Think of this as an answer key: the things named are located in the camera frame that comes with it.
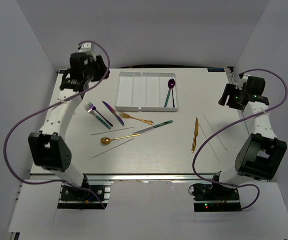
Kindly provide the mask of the silver fork teal handle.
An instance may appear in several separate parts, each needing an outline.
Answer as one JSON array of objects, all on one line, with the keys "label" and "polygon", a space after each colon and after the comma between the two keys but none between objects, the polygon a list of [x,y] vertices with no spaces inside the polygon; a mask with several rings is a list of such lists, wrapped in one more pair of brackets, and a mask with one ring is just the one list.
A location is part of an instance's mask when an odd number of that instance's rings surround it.
[{"label": "silver fork teal handle", "polygon": [[91,106],[93,104],[91,102],[88,102],[84,105],[84,109],[91,115],[93,115],[100,123],[102,123],[107,129],[111,129],[111,126],[108,125],[108,123],[94,110],[91,109]]}]

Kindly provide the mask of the purple iridescent knife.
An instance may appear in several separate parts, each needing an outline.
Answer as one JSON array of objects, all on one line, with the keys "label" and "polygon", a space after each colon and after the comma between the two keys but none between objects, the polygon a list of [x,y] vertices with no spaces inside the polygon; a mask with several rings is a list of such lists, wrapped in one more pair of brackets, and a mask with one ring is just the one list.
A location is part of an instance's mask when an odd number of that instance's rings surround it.
[{"label": "purple iridescent knife", "polygon": [[112,115],[117,119],[117,121],[124,126],[124,122],[122,119],[117,115],[116,111],[105,101],[102,101],[102,103],[106,106],[106,108],[112,113]]}]

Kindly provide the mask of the gold knife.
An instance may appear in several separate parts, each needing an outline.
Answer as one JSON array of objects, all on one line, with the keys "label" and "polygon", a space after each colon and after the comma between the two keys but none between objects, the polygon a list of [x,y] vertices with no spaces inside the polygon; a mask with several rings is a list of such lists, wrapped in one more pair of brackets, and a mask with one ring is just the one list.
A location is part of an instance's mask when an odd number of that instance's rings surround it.
[{"label": "gold knife", "polygon": [[195,152],[196,149],[196,139],[198,136],[198,131],[199,131],[199,121],[198,118],[196,117],[195,119],[195,127],[194,127],[194,135],[193,135],[193,142],[192,142],[192,147],[191,147],[191,153]]}]

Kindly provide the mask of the gold spoon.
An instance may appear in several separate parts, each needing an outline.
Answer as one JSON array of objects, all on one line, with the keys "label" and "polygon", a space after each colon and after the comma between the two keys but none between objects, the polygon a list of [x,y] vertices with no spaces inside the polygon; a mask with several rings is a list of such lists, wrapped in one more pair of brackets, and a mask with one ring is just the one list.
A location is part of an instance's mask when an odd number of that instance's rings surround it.
[{"label": "gold spoon", "polygon": [[137,137],[139,136],[140,133],[136,133],[136,134],[132,134],[132,135],[127,135],[127,136],[122,136],[122,137],[116,137],[116,138],[108,138],[108,137],[103,137],[100,139],[100,143],[102,145],[108,145],[110,144],[112,141],[116,141],[116,140],[122,140],[122,139],[126,139],[126,138],[132,138],[132,137]]}]

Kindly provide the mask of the purple iridescent spoon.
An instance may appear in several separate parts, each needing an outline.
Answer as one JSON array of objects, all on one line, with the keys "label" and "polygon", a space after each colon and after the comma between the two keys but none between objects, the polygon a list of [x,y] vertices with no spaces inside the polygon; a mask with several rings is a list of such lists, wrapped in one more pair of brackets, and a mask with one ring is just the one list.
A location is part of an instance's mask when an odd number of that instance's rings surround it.
[{"label": "purple iridescent spoon", "polygon": [[168,81],[169,90],[172,92],[172,107],[175,107],[173,88],[175,87],[175,79],[171,78]]}]

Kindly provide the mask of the silver spoon teal handle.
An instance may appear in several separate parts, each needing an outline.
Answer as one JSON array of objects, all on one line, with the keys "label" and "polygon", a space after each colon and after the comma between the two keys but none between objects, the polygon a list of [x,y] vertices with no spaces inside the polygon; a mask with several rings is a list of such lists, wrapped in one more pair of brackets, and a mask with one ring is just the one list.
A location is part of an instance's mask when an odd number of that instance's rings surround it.
[{"label": "silver spoon teal handle", "polygon": [[168,92],[167,92],[167,96],[166,96],[166,100],[165,100],[165,103],[164,103],[164,107],[166,108],[167,105],[168,105],[168,101],[169,101],[169,97],[170,97],[170,93],[172,93],[169,88],[168,88]]}]

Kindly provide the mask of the silver knife teal handle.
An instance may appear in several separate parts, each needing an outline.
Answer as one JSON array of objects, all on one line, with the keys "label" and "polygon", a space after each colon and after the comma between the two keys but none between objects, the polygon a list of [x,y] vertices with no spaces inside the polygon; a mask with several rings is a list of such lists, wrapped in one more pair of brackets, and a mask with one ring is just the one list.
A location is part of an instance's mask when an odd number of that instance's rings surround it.
[{"label": "silver knife teal handle", "polygon": [[133,134],[143,134],[143,133],[149,132],[149,131],[151,131],[151,130],[153,130],[153,129],[155,129],[155,128],[159,128],[159,127],[162,127],[162,126],[171,124],[171,123],[173,123],[173,120],[168,120],[168,121],[165,121],[165,122],[162,122],[162,123],[153,125],[153,126],[151,126],[151,127],[148,127],[148,128],[142,129],[142,130],[139,130],[139,131],[137,131],[137,132],[133,132]]}]

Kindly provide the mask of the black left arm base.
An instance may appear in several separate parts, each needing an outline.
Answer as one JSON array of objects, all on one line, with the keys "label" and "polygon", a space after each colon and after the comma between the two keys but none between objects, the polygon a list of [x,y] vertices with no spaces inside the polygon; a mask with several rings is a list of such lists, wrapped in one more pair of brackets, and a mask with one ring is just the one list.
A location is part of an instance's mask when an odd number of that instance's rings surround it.
[{"label": "black left arm base", "polygon": [[89,189],[93,192],[83,191],[63,184],[61,186],[58,209],[66,210],[103,210],[110,196],[111,181],[90,181]]}]

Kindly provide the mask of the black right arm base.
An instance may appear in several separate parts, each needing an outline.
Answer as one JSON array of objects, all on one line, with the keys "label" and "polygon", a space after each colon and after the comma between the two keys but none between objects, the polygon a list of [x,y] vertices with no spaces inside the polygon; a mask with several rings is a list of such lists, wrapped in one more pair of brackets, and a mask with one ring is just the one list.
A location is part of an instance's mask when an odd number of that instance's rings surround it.
[{"label": "black right arm base", "polygon": [[218,184],[195,183],[188,188],[193,196],[195,213],[240,212],[241,204],[237,189]]}]

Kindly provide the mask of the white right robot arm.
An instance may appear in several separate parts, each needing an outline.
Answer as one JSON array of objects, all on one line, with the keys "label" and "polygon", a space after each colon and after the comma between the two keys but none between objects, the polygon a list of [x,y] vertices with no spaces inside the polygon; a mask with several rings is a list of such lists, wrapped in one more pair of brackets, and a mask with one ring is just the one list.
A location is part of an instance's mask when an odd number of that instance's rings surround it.
[{"label": "white right robot arm", "polygon": [[262,95],[264,87],[263,78],[244,74],[239,84],[225,86],[218,102],[243,112],[249,136],[237,154],[234,166],[213,176],[216,183],[209,187],[209,192],[217,200],[227,195],[228,188],[251,179],[271,180],[286,152],[286,142],[277,138],[270,124],[269,101]]}]

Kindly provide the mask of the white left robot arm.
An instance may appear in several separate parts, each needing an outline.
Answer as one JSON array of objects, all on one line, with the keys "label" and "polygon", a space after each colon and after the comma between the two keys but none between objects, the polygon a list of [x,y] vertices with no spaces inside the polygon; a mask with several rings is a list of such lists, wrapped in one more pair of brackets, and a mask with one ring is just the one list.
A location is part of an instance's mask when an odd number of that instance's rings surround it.
[{"label": "white left robot arm", "polygon": [[34,164],[48,170],[66,183],[74,185],[72,194],[80,200],[89,195],[86,176],[71,163],[72,153],[65,136],[73,113],[89,88],[89,82],[107,78],[109,71],[100,55],[76,52],[70,56],[59,86],[56,106],[38,132],[30,133],[28,142]]}]

